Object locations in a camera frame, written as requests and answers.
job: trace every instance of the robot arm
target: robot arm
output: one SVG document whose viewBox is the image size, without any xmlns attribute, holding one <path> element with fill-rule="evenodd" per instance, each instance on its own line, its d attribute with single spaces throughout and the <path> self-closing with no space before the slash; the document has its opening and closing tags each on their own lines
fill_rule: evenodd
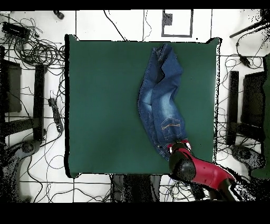
<svg viewBox="0 0 270 224">
<path fill-rule="evenodd" d="M 214 163 L 195 158 L 183 143 L 173 145 L 169 165 L 173 179 L 208 187 L 212 199 L 217 198 L 213 194 L 216 192 L 223 201 L 255 200 L 230 173 Z"/>
</svg>

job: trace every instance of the tripod leg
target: tripod leg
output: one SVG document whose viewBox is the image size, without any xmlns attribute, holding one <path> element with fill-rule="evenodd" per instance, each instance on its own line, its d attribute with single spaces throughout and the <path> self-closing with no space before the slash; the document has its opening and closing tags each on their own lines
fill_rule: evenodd
<svg viewBox="0 0 270 224">
<path fill-rule="evenodd" d="M 242 30 L 240 30 L 240 31 L 238 31 L 238 32 L 236 32 L 236 33 L 234 33 L 234 34 L 232 34 L 232 35 L 230 36 L 230 38 L 234 38 L 235 36 L 237 36 L 237 35 L 239 35 L 239 34 L 241 34 L 241 33 L 244 33 L 244 32 L 246 32 L 246 31 L 248 31 L 248 30 L 252 30 L 252 29 L 254 29 L 254 28 L 257 28 L 257 27 L 259 27 L 259 26 L 261 26 L 261 25 L 265 25 L 265 24 L 266 24 L 265 21 L 259 21 L 259 22 L 255 23 L 255 24 L 253 24 L 253 25 L 251 25 L 251 26 L 249 26 L 249 27 L 247 27 L 247 28 L 244 28 L 244 29 L 242 29 Z"/>
</svg>

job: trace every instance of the green table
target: green table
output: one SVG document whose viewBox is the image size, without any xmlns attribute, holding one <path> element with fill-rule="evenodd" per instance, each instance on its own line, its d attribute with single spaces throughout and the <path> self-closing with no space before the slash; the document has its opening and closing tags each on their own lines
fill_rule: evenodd
<svg viewBox="0 0 270 224">
<path fill-rule="evenodd" d="M 72 35 L 65 41 L 69 172 L 168 174 L 168 162 L 150 144 L 137 109 L 151 48 L 163 43 L 77 41 Z M 192 151 L 208 162 L 213 161 L 219 43 L 218 38 L 171 43 L 184 69 L 175 103 L 185 119 Z"/>
</svg>

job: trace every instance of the blue jeans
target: blue jeans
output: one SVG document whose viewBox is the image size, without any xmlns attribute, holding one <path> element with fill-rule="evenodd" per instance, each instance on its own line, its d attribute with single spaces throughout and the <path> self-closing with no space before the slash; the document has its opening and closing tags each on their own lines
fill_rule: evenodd
<svg viewBox="0 0 270 224">
<path fill-rule="evenodd" d="M 182 67 L 170 45 L 153 48 L 138 98 L 138 110 L 156 151 L 169 160 L 167 146 L 187 139 L 185 122 L 174 104 Z"/>
</svg>

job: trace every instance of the jeans pocket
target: jeans pocket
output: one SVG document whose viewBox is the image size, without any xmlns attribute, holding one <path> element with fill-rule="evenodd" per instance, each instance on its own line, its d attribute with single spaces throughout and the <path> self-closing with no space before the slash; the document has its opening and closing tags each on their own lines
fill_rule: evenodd
<svg viewBox="0 0 270 224">
<path fill-rule="evenodd" d="M 165 140 L 175 140 L 181 135 L 181 121 L 168 117 L 166 118 L 162 124 L 161 129 L 164 135 Z"/>
</svg>

